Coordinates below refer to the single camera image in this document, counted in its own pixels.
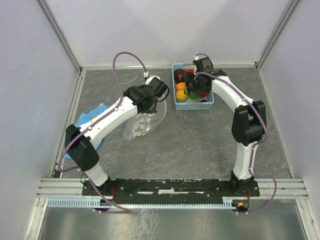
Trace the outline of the clear dotted zip top bag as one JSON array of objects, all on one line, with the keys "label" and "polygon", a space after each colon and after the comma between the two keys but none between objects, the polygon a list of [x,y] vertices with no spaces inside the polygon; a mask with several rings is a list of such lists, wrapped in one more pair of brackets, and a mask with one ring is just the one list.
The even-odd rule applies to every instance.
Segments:
[{"label": "clear dotted zip top bag", "polygon": [[155,113],[139,113],[131,117],[125,126],[123,137],[131,141],[136,137],[142,137],[154,130],[165,118],[167,113],[167,102],[159,102]]}]

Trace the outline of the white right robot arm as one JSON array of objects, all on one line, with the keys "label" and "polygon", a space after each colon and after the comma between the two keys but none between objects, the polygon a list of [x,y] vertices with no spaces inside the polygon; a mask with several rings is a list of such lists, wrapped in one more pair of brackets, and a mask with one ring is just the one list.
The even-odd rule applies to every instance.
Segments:
[{"label": "white right robot arm", "polygon": [[217,94],[232,110],[231,133],[237,143],[236,162],[229,180],[231,193],[240,196],[254,185],[253,164],[259,143],[267,136],[266,106],[241,92],[211,59],[197,53],[194,70],[185,73],[187,94]]}]

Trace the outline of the red toy apple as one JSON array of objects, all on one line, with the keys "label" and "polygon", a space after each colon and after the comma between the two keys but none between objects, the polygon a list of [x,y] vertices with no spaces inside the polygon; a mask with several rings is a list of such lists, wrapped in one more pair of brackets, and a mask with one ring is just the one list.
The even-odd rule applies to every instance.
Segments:
[{"label": "red toy apple", "polygon": [[200,94],[200,97],[201,97],[201,98],[205,98],[205,97],[207,97],[208,95],[209,95],[208,93],[201,93],[201,94]]}]

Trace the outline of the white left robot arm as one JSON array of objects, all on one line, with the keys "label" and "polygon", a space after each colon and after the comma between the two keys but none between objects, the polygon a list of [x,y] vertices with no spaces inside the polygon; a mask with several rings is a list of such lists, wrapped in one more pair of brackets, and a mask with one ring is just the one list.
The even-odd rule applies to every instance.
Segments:
[{"label": "white left robot arm", "polygon": [[111,183],[99,163],[96,145],[126,120],[138,114],[156,113],[159,98],[166,98],[169,92],[169,87],[158,76],[150,76],[145,84],[129,87],[111,107],[93,120],[79,127],[71,124],[66,128],[66,154],[93,182],[93,189],[99,195],[106,195]]}]

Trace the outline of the green toy lime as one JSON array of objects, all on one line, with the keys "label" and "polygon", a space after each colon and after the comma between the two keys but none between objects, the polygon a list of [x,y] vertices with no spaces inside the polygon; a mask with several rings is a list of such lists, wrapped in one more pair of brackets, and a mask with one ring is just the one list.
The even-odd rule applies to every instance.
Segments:
[{"label": "green toy lime", "polygon": [[187,97],[191,100],[196,100],[200,97],[199,93],[193,93],[193,92],[189,92],[187,93]]}]

